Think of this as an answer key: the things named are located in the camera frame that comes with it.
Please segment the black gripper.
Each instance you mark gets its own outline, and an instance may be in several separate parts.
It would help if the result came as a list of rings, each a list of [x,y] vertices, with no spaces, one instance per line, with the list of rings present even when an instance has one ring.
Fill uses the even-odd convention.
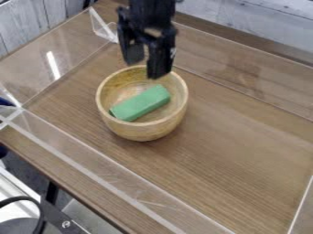
[[[173,68],[178,33],[173,25],[176,11],[177,0],[129,0],[129,6],[117,9],[123,60],[129,65],[142,61],[143,44],[149,45],[147,74],[154,80]]]

